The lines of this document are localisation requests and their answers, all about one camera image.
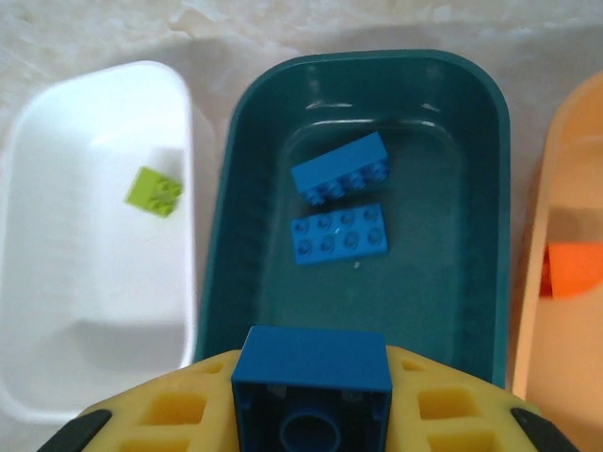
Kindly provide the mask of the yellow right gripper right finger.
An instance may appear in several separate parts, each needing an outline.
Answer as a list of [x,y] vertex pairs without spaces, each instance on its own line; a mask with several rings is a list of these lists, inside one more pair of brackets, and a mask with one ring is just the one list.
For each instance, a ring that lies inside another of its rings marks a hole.
[[529,402],[403,348],[386,351],[393,392],[385,452],[573,452]]

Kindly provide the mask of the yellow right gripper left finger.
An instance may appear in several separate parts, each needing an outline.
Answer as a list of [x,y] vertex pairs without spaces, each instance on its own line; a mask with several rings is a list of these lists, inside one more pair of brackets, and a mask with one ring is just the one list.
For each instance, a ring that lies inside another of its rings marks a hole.
[[239,452],[227,351],[93,404],[40,452]]

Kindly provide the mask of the blue two-by-two lego brick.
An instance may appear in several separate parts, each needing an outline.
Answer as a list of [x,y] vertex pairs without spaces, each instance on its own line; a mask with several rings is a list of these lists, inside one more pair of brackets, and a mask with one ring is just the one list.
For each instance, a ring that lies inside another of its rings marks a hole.
[[380,333],[256,325],[231,382],[240,452],[384,452],[393,383]]

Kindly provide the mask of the orange curved lego piece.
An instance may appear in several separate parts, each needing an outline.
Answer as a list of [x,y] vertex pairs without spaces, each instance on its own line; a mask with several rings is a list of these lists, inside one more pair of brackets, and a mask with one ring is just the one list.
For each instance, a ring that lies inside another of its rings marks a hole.
[[603,242],[551,242],[545,247],[540,296],[581,295],[603,283]]

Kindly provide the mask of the blue two-by-four lego brick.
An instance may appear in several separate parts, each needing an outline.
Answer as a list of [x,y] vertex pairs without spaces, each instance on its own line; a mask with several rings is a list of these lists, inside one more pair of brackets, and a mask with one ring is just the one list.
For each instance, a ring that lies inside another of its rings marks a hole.
[[313,206],[343,198],[367,184],[383,182],[390,171],[389,155],[378,132],[295,166],[297,191]]
[[379,203],[333,210],[291,222],[298,265],[357,259],[389,250]]

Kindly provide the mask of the green two-by-two lego brick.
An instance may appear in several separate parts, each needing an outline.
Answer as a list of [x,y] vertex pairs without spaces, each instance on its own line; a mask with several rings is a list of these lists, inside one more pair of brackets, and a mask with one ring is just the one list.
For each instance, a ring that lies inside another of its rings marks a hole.
[[141,167],[131,185],[125,202],[161,218],[175,209],[183,192],[183,185],[165,174]]

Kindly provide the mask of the white plastic container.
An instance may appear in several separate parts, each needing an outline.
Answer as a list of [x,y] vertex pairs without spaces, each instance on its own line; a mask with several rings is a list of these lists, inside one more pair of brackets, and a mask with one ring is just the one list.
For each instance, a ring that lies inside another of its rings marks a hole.
[[[57,84],[14,123],[0,185],[0,410],[61,424],[191,361],[192,108],[139,61]],[[141,167],[183,185],[166,218],[125,202]]]

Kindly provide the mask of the teal plastic container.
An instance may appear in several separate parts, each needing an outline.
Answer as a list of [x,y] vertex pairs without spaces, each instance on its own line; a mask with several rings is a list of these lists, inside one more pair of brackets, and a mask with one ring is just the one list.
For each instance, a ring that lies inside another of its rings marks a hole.
[[[313,210],[293,167],[374,132],[389,177],[334,208],[379,203],[388,251],[296,264],[290,226]],[[227,135],[197,358],[241,347],[255,324],[378,331],[503,385],[510,141],[498,85],[449,52],[302,56],[264,72]]]

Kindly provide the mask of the orange plastic container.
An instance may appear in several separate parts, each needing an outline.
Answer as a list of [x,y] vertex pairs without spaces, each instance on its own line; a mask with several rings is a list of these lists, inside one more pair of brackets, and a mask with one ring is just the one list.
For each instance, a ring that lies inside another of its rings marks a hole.
[[513,293],[508,374],[518,396],[603,421],[603,282],[541,297],[551,242],[603,242],[603,71],[569,94],[548,128]]

